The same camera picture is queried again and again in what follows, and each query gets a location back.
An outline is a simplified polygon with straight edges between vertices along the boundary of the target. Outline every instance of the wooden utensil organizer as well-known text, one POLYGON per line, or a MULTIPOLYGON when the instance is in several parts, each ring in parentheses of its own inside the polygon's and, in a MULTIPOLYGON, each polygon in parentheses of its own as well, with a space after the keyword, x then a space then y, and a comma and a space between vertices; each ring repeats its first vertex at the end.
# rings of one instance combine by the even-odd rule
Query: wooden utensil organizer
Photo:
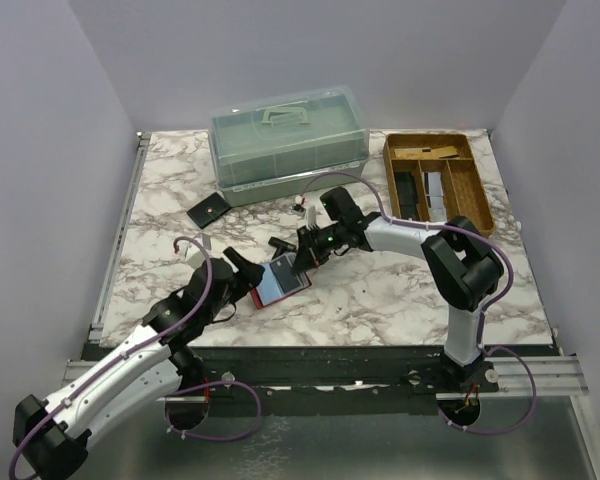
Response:
POLYGON ((425 194, 423 173, 440 172, 443 200, 447 219, 458 215, 468 217, 486 237, 495 230, 495 224, 487 201, 487 196, 478 174, 476 162, 471 153, 467 137, 461 134, 404 134, 387 135, 384 146, 384 162, 389 183, 389 196, 393 214, 402 217, 395 173, 410 172, 415 180, 417 191, 416 209, 421 221, 431 221, 425 194), (456 158, 432 158, 436 149, 448 155, 445 147, 454 147, 456 158))

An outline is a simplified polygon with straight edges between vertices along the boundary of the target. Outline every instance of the white wall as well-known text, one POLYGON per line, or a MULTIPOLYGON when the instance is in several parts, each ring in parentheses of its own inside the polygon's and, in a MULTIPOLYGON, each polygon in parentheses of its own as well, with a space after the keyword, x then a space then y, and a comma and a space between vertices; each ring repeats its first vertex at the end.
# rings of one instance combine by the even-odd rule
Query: white wall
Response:
POLYGON ((493 128, 564 0, 69 0, 138 129, 349 84, 374 128, 493 128))
POLYGON ((600 0, 570 0, 493 135, 542 299, 600 424, 600 0))
POLYGON ((66 2, 0 1, 0 479, 15 405, 80 351, 136 145, 66 2))

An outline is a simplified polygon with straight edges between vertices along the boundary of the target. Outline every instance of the green container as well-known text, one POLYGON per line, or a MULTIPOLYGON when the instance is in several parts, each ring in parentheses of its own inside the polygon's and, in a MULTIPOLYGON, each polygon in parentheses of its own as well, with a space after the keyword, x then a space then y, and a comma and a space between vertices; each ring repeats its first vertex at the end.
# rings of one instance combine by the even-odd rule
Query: green container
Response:
MULTIPOLYGON (((360 175, 369 159, 369 130, 345 86, 216 111, 210 143, 218 188, 234 207, 296 195, 325 171, 360 175)), ((329 176, 311 190, 351 181, 329 176)))

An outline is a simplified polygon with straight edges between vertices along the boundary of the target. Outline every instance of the white marble surface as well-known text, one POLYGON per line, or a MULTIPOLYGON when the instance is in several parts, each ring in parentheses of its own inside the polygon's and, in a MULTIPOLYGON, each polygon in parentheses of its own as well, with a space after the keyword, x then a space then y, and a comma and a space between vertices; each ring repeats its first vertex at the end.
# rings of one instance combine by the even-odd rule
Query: white marble surface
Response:
MULTIPOLYGON (((382 147, 387 132, 372 132, 372 158, 363 176, 382 193, 390 210, 382 147)), ((490 344, 547 344, 551 333, 502 179, 485 131, 464 131, 478 163, 497 229, 491 238, 515 267, 514 287, 487 316, 490 344)), ((364 185, 348 186, 363 211, 376 210, 364 185)), ((151 138, 104 319, 101 344, 118 345, 149 307, 188 282, 191 267, 174 255, 171 242, 197 227, 186 211, 215 191, 205 131, 159 132, 151 138)), ((322 192, 307 195, 316 201, 322 192)), ((246 258, 268 260, 274 235, 296 243, 300 219, 293 197, 235 208, 205 229, 213 251, 233 246, 246 258)), ((318 224, 329 223, 319 210, 318 224)), ((233 320, 207 327, 194 345, 343 346, 444 343, 447 308, 424 261, 386 252, 350 252, 311 274, 313 286, 278 304, 256 310, 249 297, 233 320)))

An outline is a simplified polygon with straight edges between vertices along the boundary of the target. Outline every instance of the metal floor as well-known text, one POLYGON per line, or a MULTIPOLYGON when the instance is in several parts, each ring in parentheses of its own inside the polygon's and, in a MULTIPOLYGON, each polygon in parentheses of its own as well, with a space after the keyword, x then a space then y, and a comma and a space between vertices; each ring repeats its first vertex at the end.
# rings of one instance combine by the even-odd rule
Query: metal floor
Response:
MULTIPOLYGON (((529 400, 483 401, 475 426, 504 427, 529 400)), ((95 446, 75 480, 550 480, 595 479, 568 397, 540 398, 520 430, 478 437, 437 417, 403 414, 266 417, 242 442, 166 434, 156 402, 95 446)), ((238 432, 249 419, 211 418, 205 433, 238 432)))

